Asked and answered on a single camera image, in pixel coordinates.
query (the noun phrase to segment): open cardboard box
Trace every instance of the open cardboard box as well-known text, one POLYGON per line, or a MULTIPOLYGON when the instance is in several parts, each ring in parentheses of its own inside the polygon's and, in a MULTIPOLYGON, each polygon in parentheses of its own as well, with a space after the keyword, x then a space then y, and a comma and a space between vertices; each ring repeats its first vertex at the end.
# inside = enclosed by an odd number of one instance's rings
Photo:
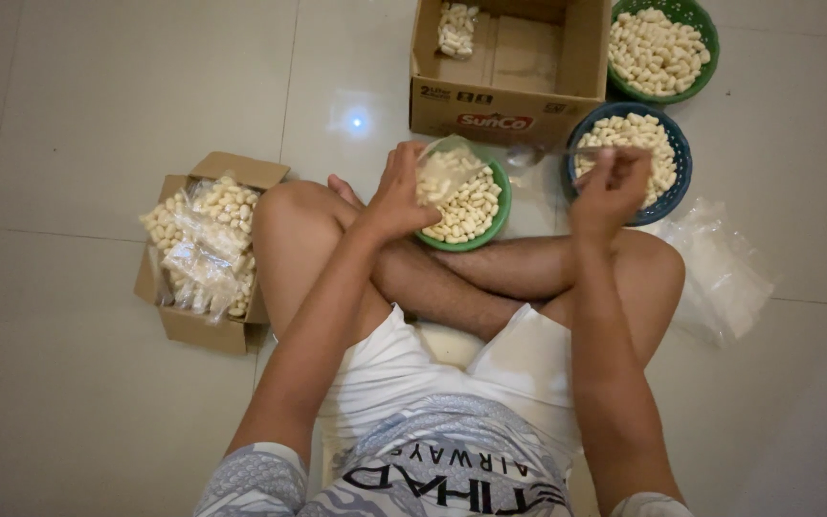
POLYGON ((437 52, 441 0, 419 0, 410 128, 553 150, 604 101, 610 0, 471 0, 473 54, 437 52))
MULTIPOLYGON (((266 191, 279 183, 289 170, 289 167, 281 164, 215 151, 203 158, 190 174, 165 176, 158 202, 174 196, 180 189, 195 181, 203 178, 217 180, 226 173, 242 185, 266 191)), ((223 319, 217 325, 209 325, 204 315, 172 306, 159 306, 158 290, 147 248, 143 251, 143 261, 140 263, 133 292, 158 308, 158 316, 162 318, 162 326, 165 327, 165 334, 169 339, 214 350, 244 354, 247 352, 245 324, 270 322, 257 280, 251 290, 244 321, 223 319)))

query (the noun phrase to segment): tile floor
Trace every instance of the tile floor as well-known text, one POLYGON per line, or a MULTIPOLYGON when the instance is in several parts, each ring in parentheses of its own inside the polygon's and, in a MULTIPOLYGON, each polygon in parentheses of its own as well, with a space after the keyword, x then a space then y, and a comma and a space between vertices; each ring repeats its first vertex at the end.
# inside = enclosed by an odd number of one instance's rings
MULTIPOLYGON (((670 332, 649 377, 695 513, 826 515, 827 0, 704 4, 721 65, 669 110, 687 201, 725 201, 784 280, 741 344, 670 332)), ((135 216, 215 149, 373 194, 410 136, 414 5, 0 0, 0 515, 191 510, 269 348, 166 341, 135 216)), ((509 236, 566 232, 556 164, 518 178, 509 236)))

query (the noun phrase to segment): person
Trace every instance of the person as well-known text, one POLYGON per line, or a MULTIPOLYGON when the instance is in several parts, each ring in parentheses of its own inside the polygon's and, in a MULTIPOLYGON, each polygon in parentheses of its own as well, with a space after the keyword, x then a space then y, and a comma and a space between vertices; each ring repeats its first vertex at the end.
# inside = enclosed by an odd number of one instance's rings
POLYGON ((584 452, 602 515, 690 515, 643 375, 684 265, 622 228, 649 154, 601 151, 571 236, 447 253, 409 238, 440 220, 415 199, 423 148, 389 153, 368 206, 335 176, 261 197, 279 344, 195 514, 572 515, 564 477, 584 452), (487 344, 465 371, 438 364, 402 308, 487 344), (335 481, 306 500, 316 418, 335 481))

